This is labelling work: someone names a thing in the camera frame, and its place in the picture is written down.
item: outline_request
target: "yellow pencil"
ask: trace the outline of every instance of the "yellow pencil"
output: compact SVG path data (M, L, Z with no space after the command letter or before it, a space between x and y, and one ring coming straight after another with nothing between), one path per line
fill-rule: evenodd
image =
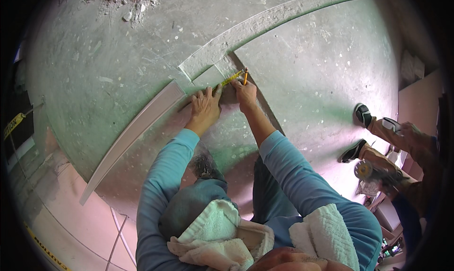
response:
M244 81L243 81L244 86L246 86L246 79L247 79L247 67L246 67L246 70L244 71Z

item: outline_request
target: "white cable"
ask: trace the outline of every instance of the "white cable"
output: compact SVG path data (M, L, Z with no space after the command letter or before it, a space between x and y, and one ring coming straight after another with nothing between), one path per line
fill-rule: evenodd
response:
M113 217L113 219L115 221L115 225L117 226L117 231L120 231L120 224L118 224L118 219L117 219L117 215L115 214L115 210L112 207L110 208L110 210L112 211L112 217ZM131 250L129 249L128 243L124 239L123 232L120 233L120 238L121 238L121 241L123 242L124 247L126 248L126 251L129 254L129 257L133 261L134 266L137 268L136 259L134 258L133 253L131 252Z

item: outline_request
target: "yellow caution tape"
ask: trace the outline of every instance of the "yellow caution tape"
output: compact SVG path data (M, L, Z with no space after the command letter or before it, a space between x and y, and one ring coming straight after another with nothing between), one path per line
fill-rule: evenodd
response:
M3 131L3 134L4 134L4 139L3 140L6 140L6 137L8 137L8 135L11 133L11 131L13 131L14 128L16 128L16 126L19 125L19 123L26 117L25 114L23 113L20 113L18 115L16 115L15 118L13 118L13 120L11 120L9 123L8 123L8 126L4 129Z
M55 255L52 254L52 252L50 252L43 244L40 240L38 240L38 238L35 236L35 234L33 234L33 232L31 231L31 229L27 226L26 223L24 223L24 225L26 226L27 228L27 231L29 232L29 234L31 235L31 237L33 238L33 240L41 247L41 249L44 251L45 254L47 254L47 256L49 256L55 263L57 263L58 266L60 266L60 268L62 268L63 270L66 270L66 271L71 271L70 268L66 267L65 264L63 264L60 260L57 259L57 257L55 257Z

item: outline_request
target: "dust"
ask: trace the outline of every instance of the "dust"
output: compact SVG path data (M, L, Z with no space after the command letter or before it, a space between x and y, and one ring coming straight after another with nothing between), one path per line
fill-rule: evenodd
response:
M82 0L86 4L97 0ZM99 0L98 18L117 13L123 5L129 6L127 11L122 8L124 21L131 22L133 28L140 27L145 19L145 10L159 5L158 0Z

